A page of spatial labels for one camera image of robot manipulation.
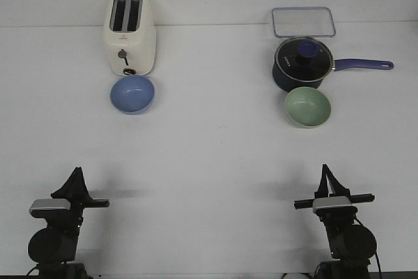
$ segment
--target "clear plastic container lid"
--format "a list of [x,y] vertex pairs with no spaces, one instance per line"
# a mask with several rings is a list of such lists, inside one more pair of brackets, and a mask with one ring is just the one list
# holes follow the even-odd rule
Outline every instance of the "clear plastic container lid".
[[334,20],[327,7],[292,7],[272,10],[274,35],[289,37],[333,37]]

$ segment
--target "saucepan handle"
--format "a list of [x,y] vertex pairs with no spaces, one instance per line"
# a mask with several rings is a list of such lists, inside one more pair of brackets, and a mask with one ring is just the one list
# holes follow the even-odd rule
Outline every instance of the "saucepan handle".
[[335,71],[344,70],[348,68],[367,68],[391,70],[393,63],[382,60],[368,60],[368,59],[338,59],[335,60]]

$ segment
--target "white table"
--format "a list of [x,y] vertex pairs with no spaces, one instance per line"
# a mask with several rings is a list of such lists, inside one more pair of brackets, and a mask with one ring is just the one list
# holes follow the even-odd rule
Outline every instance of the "white table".
[[[76,166],[107,209],[86,209],[77,261],[91,274],[313,271],[325,228],[293,201],[314,196],[327,163],[354,194],[384,271],[417,270],[418,23],[337,24],[335,59],[386,59],[392,71],[331,73],[330,120],[285,116],[269,25],[157,28],[151,109],[110,104],[101,27],[0,28],[0,269],[22,274],[28,213]],[[372,260],[371,271],[376,270]]]

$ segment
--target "lid knob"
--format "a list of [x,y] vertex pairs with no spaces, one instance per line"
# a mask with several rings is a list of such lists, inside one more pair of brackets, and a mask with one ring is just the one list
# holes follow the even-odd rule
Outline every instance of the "lid knob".
[[316,42],[310,39],[301,41],[298,45],[298,53],[305,58],[313,58],[318,55],[319,46]]

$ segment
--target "white toaster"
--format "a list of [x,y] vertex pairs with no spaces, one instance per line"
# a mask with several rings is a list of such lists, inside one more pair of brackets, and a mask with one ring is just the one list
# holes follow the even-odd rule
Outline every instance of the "white toaster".
[[110,0],[103,39],[113,72],[144,75],[155,60],[157,32],[149,0]]

